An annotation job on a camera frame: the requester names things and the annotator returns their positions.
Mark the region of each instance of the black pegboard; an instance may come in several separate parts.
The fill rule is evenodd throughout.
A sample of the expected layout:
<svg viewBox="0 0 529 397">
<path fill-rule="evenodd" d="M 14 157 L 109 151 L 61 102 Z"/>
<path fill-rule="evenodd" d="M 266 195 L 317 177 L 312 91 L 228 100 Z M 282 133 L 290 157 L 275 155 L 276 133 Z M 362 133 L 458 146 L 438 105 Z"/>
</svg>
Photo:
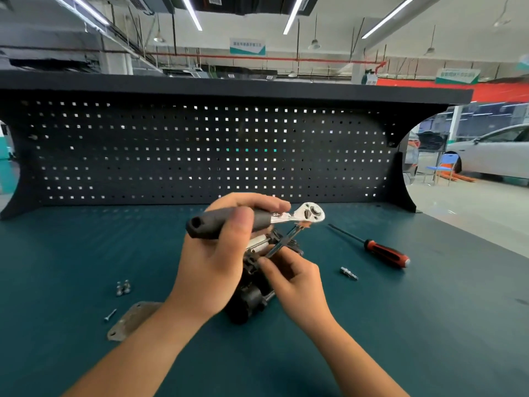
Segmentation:
<svg viewBox="0 0 529 397">
<path fill-rule="evenodd" d="M 361 101 L 9 94 L 0 119 L 12 130 L 21 181 L 4 218 L 39 205 L 210 203 L 229 192 L 395 202 L 406 193 L 395 177 L 399 141 L 446 107 L 410 115 L 399 111 L 409 104 Z"/>
</svg>

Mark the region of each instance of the black rubber grip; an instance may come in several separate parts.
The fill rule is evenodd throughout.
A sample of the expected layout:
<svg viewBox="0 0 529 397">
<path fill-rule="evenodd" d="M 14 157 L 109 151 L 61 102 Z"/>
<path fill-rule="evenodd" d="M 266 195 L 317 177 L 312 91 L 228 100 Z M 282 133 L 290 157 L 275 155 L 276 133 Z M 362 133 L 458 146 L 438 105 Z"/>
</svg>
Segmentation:
<svg viewBox="0 0 529 397">
<path fill-rule="evenodd" d="M 186 223 L 186 231 L 191 238 L 216 240 L 221 233 L 224 222 L 228 220 L 235 207 L 225 207 L 204 212 L 202 216 L 193 217 Z M 264 230 L 270 225 L 272 213 L 262 209 L 254 209 L 252 232 Z"/>
</svg>

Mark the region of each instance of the teal workbench surface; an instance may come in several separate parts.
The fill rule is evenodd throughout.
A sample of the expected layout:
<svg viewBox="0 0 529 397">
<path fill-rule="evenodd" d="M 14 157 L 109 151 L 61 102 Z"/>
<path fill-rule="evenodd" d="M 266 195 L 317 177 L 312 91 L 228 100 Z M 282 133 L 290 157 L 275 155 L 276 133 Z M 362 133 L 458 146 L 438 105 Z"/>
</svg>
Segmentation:
<svg viewBox="0 0 529 397">
<path fill-rule="evenodd" d="M 529 260 L 386 205 L 322 204 L 327 223 L 407 253 L 392 269 L 326 225 L 297 240 L 340 324 L 411 396 L 527 396 Z M 185 221 L 203 206 L 48 207 L 0 222 L 0 395 L 57 396 L 116 346 L 137 301 L 163 301 Z M 339 274 L 341 266 L 359 277 Z M 132 293 L 117 298 L 117 281 Z M 103 318 L 114 308 L 109 323 Z M 325 361 L 272 300 L 210 320 L 159 396 L 338 396 Z"/>
</svg>

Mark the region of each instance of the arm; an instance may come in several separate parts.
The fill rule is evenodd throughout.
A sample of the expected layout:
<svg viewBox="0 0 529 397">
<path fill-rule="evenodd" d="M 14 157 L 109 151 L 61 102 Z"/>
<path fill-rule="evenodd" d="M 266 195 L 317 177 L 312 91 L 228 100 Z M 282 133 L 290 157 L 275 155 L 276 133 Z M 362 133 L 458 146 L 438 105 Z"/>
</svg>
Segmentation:
<svg viewBox="0 0 529 397">
<path fill-rule="evenodd" d="M 259 262 L 281 305 L 323 355 L 346 397 L 406 397 L 408 394 L 334 320 L 320 270 L 288 248 Z"/>
<path fill-rule="evenodd" d="M 288 202 L 260 194 L 229 194 L 208 210 L 231 206 L 290 210 Z M 233 295 L 252 225 L 253 211 L 241 207 L 223 226 L 218 242 L 186 235 L 175 286 L 162 307 L 63 397 L 153 396 L 182 348 Z"/>
</svg>

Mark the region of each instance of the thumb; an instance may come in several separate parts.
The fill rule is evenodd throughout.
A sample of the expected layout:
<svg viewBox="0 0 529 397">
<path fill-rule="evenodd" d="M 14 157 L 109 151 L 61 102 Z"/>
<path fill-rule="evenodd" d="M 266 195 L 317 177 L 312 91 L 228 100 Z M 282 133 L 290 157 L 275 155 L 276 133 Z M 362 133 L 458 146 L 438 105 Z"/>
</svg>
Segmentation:
<svg viewBox="0 0 529 397">
<path fill-rule="evenodd" d="M 253 210 L 246 206 L 236 207 L 218 236 L 214 257 L 220 265 L 232 265 L 234 261 L 242 263 L 252 227 Z"/>
<path fill-rule="evenodd" d="M 291 286 L 290 282 L 281 274 L 277 266 L 270 259 L 260 257 L 259 265 L 261 266 L 262 272 L 270 282 L 270 285 L 278 295 L 282 295 Z"/>
</svg>

